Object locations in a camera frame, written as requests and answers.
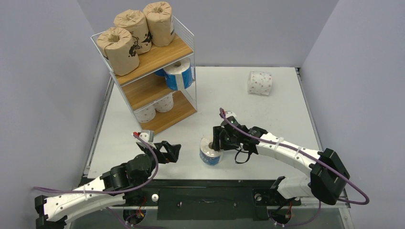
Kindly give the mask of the blue cartoon-face roll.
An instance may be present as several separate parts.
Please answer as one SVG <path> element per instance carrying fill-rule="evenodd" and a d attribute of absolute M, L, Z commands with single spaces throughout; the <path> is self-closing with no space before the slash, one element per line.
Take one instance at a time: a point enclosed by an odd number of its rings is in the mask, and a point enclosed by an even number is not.
<path fill-rule="evenodd" d="M 221 162 L 224 152 L 223 150 L 215 151 L 212 146 L 212 140 L 203 137 L 200 141 L 199 156 L 204 163 L 215 166 Z"/>

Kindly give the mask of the white red-dotted toilet roll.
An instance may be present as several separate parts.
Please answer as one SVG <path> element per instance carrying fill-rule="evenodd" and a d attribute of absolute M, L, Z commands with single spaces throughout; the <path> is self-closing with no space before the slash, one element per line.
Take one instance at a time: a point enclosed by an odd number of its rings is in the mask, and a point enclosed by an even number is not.
<path fill-rule="evenodd" d="M 153 105 L 149 105 L 142 110 L 135 111 L 134 114 L 139 123 L 147 123 L 155 118 L 156 110 Z"/>
<path fill-rule="evenodd" d="M 158 100 L 153 106 L 155 110 L 160 113 L 170 111 L 174 107 L 173 94 L 168 94 L 167 96 Z"/>

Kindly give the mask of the white floral tissue pack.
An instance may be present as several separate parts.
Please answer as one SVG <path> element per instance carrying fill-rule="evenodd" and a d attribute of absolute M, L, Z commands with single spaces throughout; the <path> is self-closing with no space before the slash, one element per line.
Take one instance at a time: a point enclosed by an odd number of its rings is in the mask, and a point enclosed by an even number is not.
<path fill-rule="evenodd" d="M 269 96 L 272 88 L 273 76 L 271 73 L 251 71 L 247 81 L 247 93 Z"/>

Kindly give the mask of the blue white roll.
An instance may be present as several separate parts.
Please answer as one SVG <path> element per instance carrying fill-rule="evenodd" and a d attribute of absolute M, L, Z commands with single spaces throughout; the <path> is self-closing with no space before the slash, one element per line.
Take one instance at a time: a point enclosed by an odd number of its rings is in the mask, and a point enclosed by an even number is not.
<path fill-rule="evenodd" d="M 192 65 L 183 58 L 163 68 L 167 86 L 172 90 L 186 89 L 193 83 Z"/>

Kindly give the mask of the blue toilet roll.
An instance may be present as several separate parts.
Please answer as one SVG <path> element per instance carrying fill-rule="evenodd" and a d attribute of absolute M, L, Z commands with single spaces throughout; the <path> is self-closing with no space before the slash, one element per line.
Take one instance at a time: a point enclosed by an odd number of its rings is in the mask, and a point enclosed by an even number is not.
<path fill-rule="evenodd" d="M 165 77 L 166 76 L 166 72 L 164 71 L 163 68 L 157 70 L 154 72 L 157 76 L 161 76 L 161 77 Z"/>

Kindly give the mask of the white wire wooden shelf rack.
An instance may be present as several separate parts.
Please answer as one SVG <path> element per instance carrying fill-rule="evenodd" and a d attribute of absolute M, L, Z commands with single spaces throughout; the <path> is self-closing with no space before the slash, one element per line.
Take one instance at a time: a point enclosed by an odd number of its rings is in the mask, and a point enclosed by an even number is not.
<path fill-rule="evenodd" d="M 164 47 L 153 45 L 149 52 L 141 54 L 138 68 L 129 74 L 125 76 L 115 75 L 110 61 L 106 57 L 102 57 L 111 75 L 110 81 L 117 86 L 126 106 L 136 121 L 139 120 L 140 112 L 152 108 L 155 103 L 164 97 L 169 95 L 173 97 L 174 105 L 171 110 L 157 112 L 152 120 L 140 124 L 141 128 L 152 130 L 155 134 L 162 133 L 198 111 L 194 65 L 194 34 L 175 16 L 172 18 L 175 33 L 174 40 Z M 191 61 L 193 82 L 190 87 L 185 88 L 180 84 L 177 90 L 172 90 L 167 86 L 164 77 L 155 74 L 156 71 L 187 58 Z"/>

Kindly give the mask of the brown roll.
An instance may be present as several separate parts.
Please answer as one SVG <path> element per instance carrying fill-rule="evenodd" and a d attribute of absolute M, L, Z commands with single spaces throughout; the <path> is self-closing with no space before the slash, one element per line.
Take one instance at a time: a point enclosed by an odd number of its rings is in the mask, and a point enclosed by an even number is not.
<path fill-rule="evenodd" d="M 124 76 L 138 68 L 140 60 L 128 30 L 111 27 L 99 35 L 96 44 L 109 60 L 114 74 Z"/>
<path fill-rule="evenodd" d="M 145 14 L 140 10 L 126 10 L 114 19 L 114 25 L 130 32 L 137 54 L 151 49 L 152 35 L 149 31 Z"/>
<path fill-rule="evenodd" d="M 175 37 L 172 7 L 166 1 L 148 4 L 143 13 L 146 16 L 152 43 L 162 47 L 169 45 Z"/>

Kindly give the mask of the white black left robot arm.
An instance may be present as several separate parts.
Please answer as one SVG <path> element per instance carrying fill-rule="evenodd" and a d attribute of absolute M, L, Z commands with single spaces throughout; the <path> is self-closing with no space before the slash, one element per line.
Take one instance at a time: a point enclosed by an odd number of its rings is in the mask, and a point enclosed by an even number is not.
<path fill-rule="evenodd" d="M 34 199 L 38 218 L 37 229 L 63 229 L 68 223 L 103 208 L 114 205 L 137 205 L 142 200 L 141 189 L 156 176 L 159 164 L 178 161 L 181 145 L 137 142 L 142 154 L 111 168 L 94 180 L 68 191 L 38 190 L 53 193 Z"/>

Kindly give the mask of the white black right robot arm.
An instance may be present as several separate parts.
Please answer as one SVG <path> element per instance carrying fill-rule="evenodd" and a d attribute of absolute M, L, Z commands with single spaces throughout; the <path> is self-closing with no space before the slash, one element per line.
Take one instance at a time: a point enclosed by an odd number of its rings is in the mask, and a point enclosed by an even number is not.
<path fill-rule="evenodd" d="M 213 127 L 212 148 L 215 151 L 241 149 L 249 156 L 268 156 L 301 171 L 302 177 L 277 179 L 269 191 L 270 199 L 276 204 L 290 198 L 315 197 L 325 204 L 335 205 L 350 178 L 334 150 L 302 148 L 260 127 L 248 129 L 233 116 Z"/>

